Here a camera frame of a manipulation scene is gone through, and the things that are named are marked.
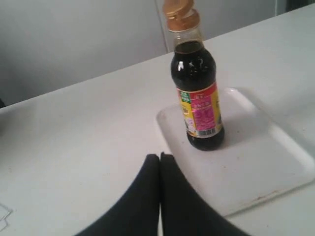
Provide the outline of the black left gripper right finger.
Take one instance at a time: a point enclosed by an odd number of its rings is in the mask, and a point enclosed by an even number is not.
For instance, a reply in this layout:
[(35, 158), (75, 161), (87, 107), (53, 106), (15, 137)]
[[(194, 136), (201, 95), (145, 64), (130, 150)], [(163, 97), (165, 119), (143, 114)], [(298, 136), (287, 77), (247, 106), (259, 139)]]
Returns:
[(171, 154), (160, 155), (161, 218), (164, 236), (247, 236), (195, 191)]

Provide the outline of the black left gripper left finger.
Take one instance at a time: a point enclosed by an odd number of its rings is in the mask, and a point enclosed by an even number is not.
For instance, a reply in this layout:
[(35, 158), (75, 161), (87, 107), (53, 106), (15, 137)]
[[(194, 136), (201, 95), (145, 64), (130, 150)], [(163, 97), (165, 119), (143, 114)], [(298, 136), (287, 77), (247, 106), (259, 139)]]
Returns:
[(148, 154), (135, 180), (120, 199), (79, 236), (157, 236), (159, 157)]

